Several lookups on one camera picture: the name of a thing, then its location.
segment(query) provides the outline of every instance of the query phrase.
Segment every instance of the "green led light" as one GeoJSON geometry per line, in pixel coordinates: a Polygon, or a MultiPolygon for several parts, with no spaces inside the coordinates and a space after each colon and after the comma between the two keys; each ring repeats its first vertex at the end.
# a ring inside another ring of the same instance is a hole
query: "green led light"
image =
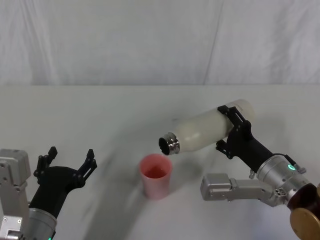
{"type": "Polygon", "coordinates": [[[294,166],[292,166],[291,164],[288,165],[288,168],[289,168],[290,170],[296,170],[296,168],[295,168],[294,166]]]}

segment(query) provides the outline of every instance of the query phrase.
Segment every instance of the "white backdrop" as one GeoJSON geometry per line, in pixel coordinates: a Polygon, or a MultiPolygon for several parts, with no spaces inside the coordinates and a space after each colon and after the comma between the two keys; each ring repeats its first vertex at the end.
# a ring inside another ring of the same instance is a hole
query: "white backdrop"
{"type": "Polygon", "coordinates": [[[320,82],[320,0],[0,0],[1,85],[320,82]]]}

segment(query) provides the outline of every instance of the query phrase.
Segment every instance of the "white bottle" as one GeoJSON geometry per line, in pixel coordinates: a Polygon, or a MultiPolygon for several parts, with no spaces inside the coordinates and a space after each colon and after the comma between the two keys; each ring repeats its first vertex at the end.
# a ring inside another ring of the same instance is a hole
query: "white bottle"
{"type": "MultiPolygon", "coordinates": [[[[244,99],[226,106],[236,107],[250,122],[255,118],[253,107],[244,99]]],[[[230,120],[215,108],[179,123],[173,132],[159,139],[159,147],[165,155],[196,151],[224,139],[232,127],[230,120]]]]}

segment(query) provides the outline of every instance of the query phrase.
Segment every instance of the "bottle opening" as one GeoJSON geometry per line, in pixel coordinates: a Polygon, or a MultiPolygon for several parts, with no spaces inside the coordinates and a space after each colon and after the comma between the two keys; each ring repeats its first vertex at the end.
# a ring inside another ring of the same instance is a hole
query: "bottle opening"
{"type": "Polygon", "coordinates": [[[163,137],[159,138],[159,148],[163,154],[169,155],[169,144],[163,137]]]}

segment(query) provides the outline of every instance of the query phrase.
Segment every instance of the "black robot arm segment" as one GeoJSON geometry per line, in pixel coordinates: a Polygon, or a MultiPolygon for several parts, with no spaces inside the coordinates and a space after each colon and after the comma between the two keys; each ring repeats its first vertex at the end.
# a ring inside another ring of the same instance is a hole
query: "black robot arm segment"
{"type": "Polygon", "coordinates": [[[68,193],[82,188],[87,178],[97,168],[92,149],[88,151],[83,165],[78,170],[64,166],[50,167],[56,155],[57,149],[51,147],[47,155],[39,156],[37,169],[33,175],[37,177],[40,186],[29,205],[31,209],[46,211],[55,218],[59,215],[68,193]]]}
{"type": "Polygon", "coordinates": [[[229,159],[234,156],[239,157],[256,173],[259,167],[274,154],[253,137],[251,123],[235,106],[229,108],[223,105],[217,109],[229,118],[234,127],[226,142],[224,140],[216,142],[216,149],[229,159]]]}

